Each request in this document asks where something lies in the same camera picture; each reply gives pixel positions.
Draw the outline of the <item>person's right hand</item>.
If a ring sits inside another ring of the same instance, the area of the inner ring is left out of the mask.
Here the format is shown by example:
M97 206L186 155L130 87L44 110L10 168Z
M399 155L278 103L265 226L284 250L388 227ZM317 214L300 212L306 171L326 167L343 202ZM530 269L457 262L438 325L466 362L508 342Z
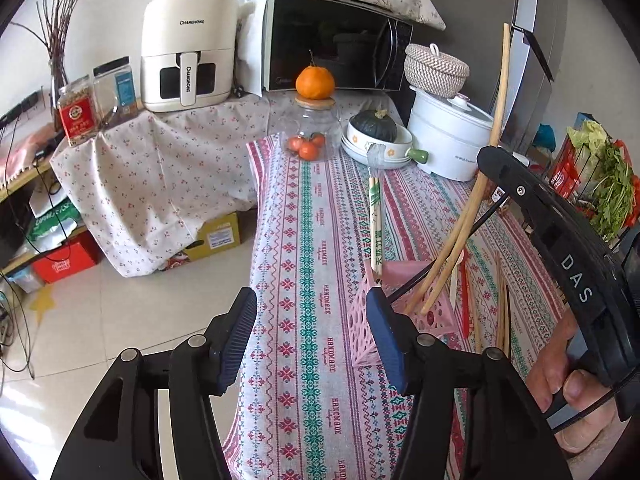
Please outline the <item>person's right hand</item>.
M555 393L562 393L567 405L578 412L589 408L608 393L608 388L584 370L570 371L566 349L577 330L574 314L567 309L527 375L526 385L543 412L550 408ZM626 426L626 422L621 422L618 417L615 401L611 400L579 422L559 431L556 440L570 454L611 451Z

